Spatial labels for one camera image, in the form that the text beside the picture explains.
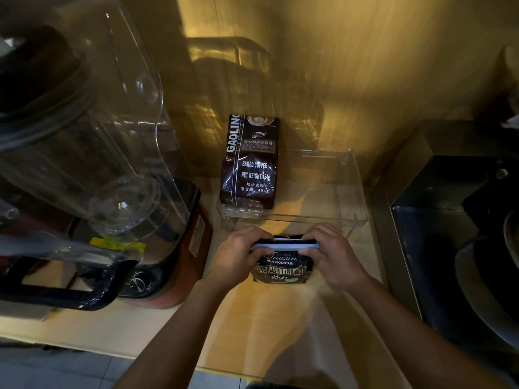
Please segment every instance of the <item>yellow sticker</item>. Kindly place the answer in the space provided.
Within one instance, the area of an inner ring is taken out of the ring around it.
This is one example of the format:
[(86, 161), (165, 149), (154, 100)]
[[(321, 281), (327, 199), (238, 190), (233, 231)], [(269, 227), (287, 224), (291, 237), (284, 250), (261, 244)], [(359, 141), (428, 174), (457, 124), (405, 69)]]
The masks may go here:
[(88, 243), (91, 246), (100, 247), (100, 248), (106, 248), (108, 250), (119, 250), (123, 251), (127, 249), (128, 247), (133, 247), (138, 249), (141, 253), (144, 254), (144, 250), (146, 248), (146, 244), (136, 242), (131, 244), (121, 244), (121, 243), (115, 243), (111, 242), (107, 239), (101, 239), (100, 237), (93, 237), (92, 240)]

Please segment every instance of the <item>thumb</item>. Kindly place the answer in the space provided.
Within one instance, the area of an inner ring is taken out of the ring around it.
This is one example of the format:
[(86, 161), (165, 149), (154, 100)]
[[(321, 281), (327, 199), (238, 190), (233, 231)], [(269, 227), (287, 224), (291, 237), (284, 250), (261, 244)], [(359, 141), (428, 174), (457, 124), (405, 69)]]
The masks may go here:
[(247, 260), (250, 261), (250, 263), (257, 263), (257, 261), (260, 260), (260, 258), (263, 256), (263, 255), (272, 255), (274, 254), (274, 250), (272, 248), (268, 248), (268, 247), (260, 247), (260, 248), (256, 248), (254, 251), (252, 251)]
[(321, 253), (321, 251), (319, 251), (317, 248), (303, 248), (297, 253), (312, 258), (316, 264), (319, 264), (319, 262), (321, 262), (323, 259), (326, 259), (326, 255)]

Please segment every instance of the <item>hand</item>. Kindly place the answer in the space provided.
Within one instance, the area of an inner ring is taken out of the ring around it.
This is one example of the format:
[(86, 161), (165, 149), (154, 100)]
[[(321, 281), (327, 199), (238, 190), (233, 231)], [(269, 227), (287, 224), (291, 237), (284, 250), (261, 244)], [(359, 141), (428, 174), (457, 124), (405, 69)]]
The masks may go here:
[(274, 250), (267, 247), (251, 252), (252, 245), (259, 239), (273, 237), (271, 233), (255, 226), (234, 231), (218, 248), (207, 277), (220, 283), (226, 290), (234, 288), (247, 279), (263, 255), (274, 254)]
[(319, 249), (305, 248), (299, 253), (315, 261), (328, 283), (350, 291), (358, 282), (370, 278), (349, 242), (330, 224), (315, 224), (302, 239), (319, 242)]

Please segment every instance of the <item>person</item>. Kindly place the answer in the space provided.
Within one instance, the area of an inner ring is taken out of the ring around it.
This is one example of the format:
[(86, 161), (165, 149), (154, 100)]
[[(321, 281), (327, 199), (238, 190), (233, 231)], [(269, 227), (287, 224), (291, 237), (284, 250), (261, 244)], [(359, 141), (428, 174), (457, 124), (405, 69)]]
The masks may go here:
[[(250, 251), (268, 232), (250, 226), (231, 233), (220, 245), (206, 276), (198, 281), (172, 318), (156, 334), (116, 389), (185, 389), (211, 321), (225, 295), (245, 281), (269, 248)], [(403, 307), (355, 256), (347, 240), (326, 223), (312, 226), (303, 239), (315, 239), (310, 256), (332, 287), (347, 291), (366, 311), (411, 386), (420, 388), (506, 388), (504, 383)]]

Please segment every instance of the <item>blender handle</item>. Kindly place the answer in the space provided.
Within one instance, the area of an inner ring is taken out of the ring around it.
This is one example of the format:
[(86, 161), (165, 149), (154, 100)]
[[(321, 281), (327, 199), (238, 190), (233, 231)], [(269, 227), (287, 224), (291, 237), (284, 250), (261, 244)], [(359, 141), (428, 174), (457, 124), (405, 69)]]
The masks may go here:
[(99, 310), (113, 302), (138, 264), (135, 260), (114, 263), (106, 269), (102, 280), (92, 291), (81, 291), (22, 284), (23, 277), (37, 261), (37, 258), (21, 257), (13, 263), (0, 277), (0, 300), (75, 310)]

